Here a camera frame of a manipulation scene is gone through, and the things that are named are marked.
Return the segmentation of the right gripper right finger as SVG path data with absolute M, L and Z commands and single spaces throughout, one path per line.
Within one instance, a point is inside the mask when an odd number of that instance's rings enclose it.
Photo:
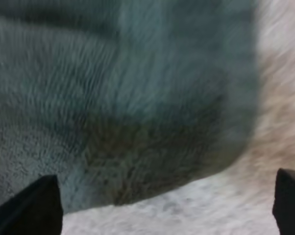
M 272 214 L 281 235 L 295 235 L 295 170 L 278 170 Z

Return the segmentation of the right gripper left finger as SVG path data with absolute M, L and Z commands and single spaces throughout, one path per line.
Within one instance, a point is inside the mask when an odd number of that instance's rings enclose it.
M 46 175 L 0 205 L 0 235 L 59 235 L 63 208 L 56 175 Z

